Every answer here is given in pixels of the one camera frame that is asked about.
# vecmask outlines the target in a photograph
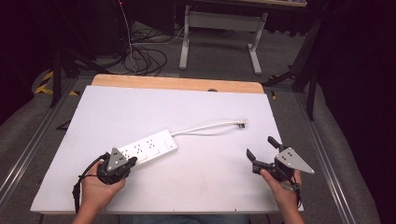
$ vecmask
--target clothing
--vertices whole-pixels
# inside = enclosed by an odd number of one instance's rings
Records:
[[[248,215],[129,215],[120,224],[248,224]]]

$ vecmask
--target person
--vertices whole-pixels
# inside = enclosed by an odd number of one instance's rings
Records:
[[[87,173],[87,175],[96,175],[98,165],[101,162],[97,162]],[[268,186],[271,188],[276,204],[279,211],[284,218],[285,224],[304,224],[304,220],[297,207],[297,195],[294,191],[285,189],[282,187],[267,171],[261,170],[260,174],[266,181]],[[296,182],[302,184],[301,173],[296,170],[294,173]],[[125,186],[126,180],[122,179],[120,182],[113,185],[106,185],[102,183],[95,176],[87,176],[82,180],[82,199],[81,206],[78,214],[73,220],[73,224],[88,224],[93,223],[96,216],[102,211],[113,199],[113,197]],[[193,217],[202,223],[205,220],[211,219],[213,223],[246,223],[248,222],[248,216],[186,216]],[[172,216],[171,222],[176,223],[189,223],[183,216]]]

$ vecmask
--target power strip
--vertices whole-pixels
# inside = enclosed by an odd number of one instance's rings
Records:
[[[135,164],[137,166],[172,152],[175,149],[177,149],[177,145],[172,135],[168,130],[163,130],[125,147],[113,148],[107,169],[108,171],[117,169],[132,157],[137,157]]]

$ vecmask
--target gray carpet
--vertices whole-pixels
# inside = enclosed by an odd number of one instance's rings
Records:
[[[288,71],[288,65],[293,63],[294,57],[304,41],[301,36],[289,37],[282,34],[263,33],[258,47],[263,75],[255,76],[246,47],[253,38],[254,35],[250,33],[235,33],[230,37],[223,38],[209,32],[195,32],[191,36],[189,61],[185,71],[178,69],[181,40],[177,39],[168,45],[145,47],[160,49],[167,55],[168,63],[162,70],[162,76],[263,82],[271,75],[280,75]],[[122,66],[116,66],[109,70],[121,73],[123,69]],[[91,81],[92,75],[86,73],[76,80],[73,90],[83,91]],[[304,219],[306,223],[343,223],[318,159],[314,138],[309,131],[309,123],[306,121],[304,111],[296,97],[296,94],[300,93],[291,92],[288,88],[289,84],[290,80],[287,80],[274,88],[265,90],[267,92],[274,91],[276,94],[275,100],[270,98],[270,104],[274,110],[276,124],[283,143],[295,148],[316,170],[314,175],[303,175]],[[38,223],[40,215],[29,210],[39,189],[37,184],[47,172],[64,137],[64,131],[57,131],[55,128],[73,117],[79,99],[80,96],[65,98],[61,110],[50,124],[32,162],[6,206],[2,209],[0,223]],[[0,166],[3,171],[10,170],[29,144],[40,121],[48,111],[50,100],[51,95],[36,94],[34,100],[0,126],[0,143],[2,145]],[[329,159],[339,178],[356,223],[379,223],[375,203],[361,178],[345,137],[325,105],[320,88],[318,88],[314,112],[314,125],[317,127],[323,146],[327,149]],[[2,181],[6,179],[6,176],[7,172],[1,173]],[[70,223],[72,219],[73,216],[44,216],[43,223]],[[117,223],[117,221],[116,216],[99,216],[96,223]],[[279,214],[270,214],[268,217],[252,215],[251,222],[252,224],[280,223],[281,217]]]

